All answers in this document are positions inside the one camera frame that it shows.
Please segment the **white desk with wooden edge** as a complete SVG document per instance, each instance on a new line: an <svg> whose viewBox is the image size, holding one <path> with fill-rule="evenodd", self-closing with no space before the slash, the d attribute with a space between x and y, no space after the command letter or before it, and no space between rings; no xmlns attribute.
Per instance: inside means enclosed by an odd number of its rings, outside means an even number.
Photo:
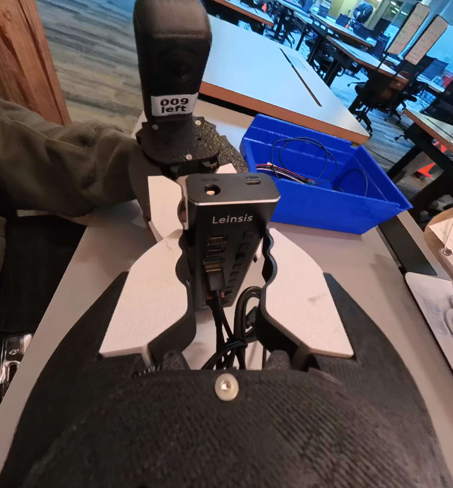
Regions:
<svg viewBox="0 0 453 488"><path fill-rule="evenodd" d="M200 94L362 145L369 133L295 50L209 16Z"/></svg>

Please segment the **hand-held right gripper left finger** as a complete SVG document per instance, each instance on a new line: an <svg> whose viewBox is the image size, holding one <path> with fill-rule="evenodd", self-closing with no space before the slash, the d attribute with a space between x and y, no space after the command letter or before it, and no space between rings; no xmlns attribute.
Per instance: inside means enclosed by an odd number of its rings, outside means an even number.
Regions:
<svg viewBox="0 0 453 488"><path fill-rule="evenodd" d="M103 357L140 354L161 361L193 342L197 323L189 283L187 242L175 230L131 266L101 343Z"/></svg>

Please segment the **black office chair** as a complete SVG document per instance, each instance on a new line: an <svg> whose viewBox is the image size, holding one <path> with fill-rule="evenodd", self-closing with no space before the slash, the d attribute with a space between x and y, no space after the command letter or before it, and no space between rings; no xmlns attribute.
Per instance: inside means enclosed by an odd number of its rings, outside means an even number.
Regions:
<svg viewBox="0 0 453 488"><path fill-rule="evenodd" d="M349 112L356 116L357 121L365 123L369 136L373 133L369 112L373 109L389 113L394 111L396 101L400 100L409 82L406 75L408 73L403 72L401 76L391 77L375 71L366 82L355 84L356 97Z"/></svg>

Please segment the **paper board on stand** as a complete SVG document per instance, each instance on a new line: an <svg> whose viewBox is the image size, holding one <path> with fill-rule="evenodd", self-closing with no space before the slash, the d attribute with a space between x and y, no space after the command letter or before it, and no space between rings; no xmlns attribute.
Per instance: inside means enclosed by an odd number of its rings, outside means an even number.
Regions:
<svg viewBox="0 0 453 488"><path fill-rule="evenodd" d="M433 45L448 28L448 22L440 15L435 16L417 41L408 50L403 60L418 65Z"/></svg>
<svg viewBox="0 0 453 488"><path fill-rule="evenodd" d="M429 13L429 5L423 3L416 3L413 5L398 33L386 48L385 53L399 55L401 52L403 52L428 17Z"/></svg>

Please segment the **person's left forearm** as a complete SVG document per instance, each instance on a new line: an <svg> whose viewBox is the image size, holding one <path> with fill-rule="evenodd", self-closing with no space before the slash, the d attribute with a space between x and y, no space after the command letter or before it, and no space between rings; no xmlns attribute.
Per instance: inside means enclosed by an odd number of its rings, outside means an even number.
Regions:
<svg viewBox="0 0 453 488"><path fill-rule="evenodd" d="M0 204L81 217L133 201L136 146L113 125L59 125L0 96Z"/></svg>

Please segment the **blue plastic bin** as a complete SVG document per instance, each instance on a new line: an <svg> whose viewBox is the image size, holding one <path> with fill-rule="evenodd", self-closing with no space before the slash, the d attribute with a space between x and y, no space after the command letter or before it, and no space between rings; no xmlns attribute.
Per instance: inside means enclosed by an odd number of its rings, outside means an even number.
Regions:
<svg viewBox="0 0 453 488"><path fill-rule="evenodd" d="M413 207L370 153L345 139L256 115L240 153L250 173L277 186L273 222L361 235Z"/></svg>

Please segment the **wooden pillar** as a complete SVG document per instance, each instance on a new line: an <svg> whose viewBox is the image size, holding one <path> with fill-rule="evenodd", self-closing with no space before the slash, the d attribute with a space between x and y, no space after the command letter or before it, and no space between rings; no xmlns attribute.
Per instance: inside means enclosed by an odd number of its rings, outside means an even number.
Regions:
<svg viewBox="0 0 453 488"><path fill-rule="evenodd" d="M35 1L0 1L0 95L47 121L71 123Z"/></svg>

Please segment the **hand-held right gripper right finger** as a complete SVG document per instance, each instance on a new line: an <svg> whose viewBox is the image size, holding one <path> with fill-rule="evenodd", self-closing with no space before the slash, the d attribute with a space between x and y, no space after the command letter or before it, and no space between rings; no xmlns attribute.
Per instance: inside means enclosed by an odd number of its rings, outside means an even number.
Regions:
<svg viewBox="0 0 453 488"><path fill-rule="evenodd" d="M349 359L354 351L325 276L303 249L277 229L262 241L264 265L255 331L269 352Z"/></svg>

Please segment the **wooden top desk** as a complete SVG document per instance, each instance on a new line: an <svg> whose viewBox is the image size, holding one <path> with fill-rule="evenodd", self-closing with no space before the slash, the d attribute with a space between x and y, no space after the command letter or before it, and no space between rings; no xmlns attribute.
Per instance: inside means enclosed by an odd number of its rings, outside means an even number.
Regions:
<svg viewBox="0 0 453 488"><path fill-rule="evenodd" d="M410 110L406 115L413 123L405 135L414 146L400 159L398 175L408 176L427 165L423 156L441 171L410 200L410 215L425 227L432 217L453 205L453 125Z"/></svg>
<svg viewBox="0 0 453 488"><path fill-rule="evenodd" d="M393 69L385 65L383 61L367 52L357 49L331 36L327 36L326 41L330 44L330 48L333 50L333 53L331 54L333 61L323 79L328 87L331 86L340 70L351 70L353 64L360 65L363 68L368 68L372 71L377 71L390 78L399 79L401 82L407 81L405 77L396 73Z"/></svg>

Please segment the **badge holder with clip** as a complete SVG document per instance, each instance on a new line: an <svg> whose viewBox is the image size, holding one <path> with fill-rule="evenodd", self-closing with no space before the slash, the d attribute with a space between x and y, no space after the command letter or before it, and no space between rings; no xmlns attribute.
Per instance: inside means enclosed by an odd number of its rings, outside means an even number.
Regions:
<svg viewBox="0 0 453 488"><path fill-rule="evenodd" d="M33 333L12 335L4 339L0 357L0 404L28 350Z"/></svg>

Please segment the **black usb hub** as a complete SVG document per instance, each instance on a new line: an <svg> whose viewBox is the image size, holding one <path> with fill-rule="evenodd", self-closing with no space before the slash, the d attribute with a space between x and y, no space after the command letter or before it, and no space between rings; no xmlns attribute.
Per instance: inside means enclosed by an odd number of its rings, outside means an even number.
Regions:
<svg viewBox="0 0 453 488"><path fill-rule="evenodd" d="M185 181L188 262L196 311L230 307L280 200L265 173L193 174Z"/></svg>

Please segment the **grey desk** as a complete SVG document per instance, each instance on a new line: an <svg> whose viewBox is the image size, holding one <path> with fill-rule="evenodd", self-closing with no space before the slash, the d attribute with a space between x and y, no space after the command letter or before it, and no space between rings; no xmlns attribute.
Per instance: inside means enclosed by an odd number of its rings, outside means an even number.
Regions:
<svg viewBox="0 0 453 488"><path fill-rule="evenodd" d="M0 405L0 470L48 359L113 279L149 245L136 203L96 210L88 223ZM377 230L352 235L278 223L273 227L331 274L392 342L425 400L453 477L453 374Z"/></svg>

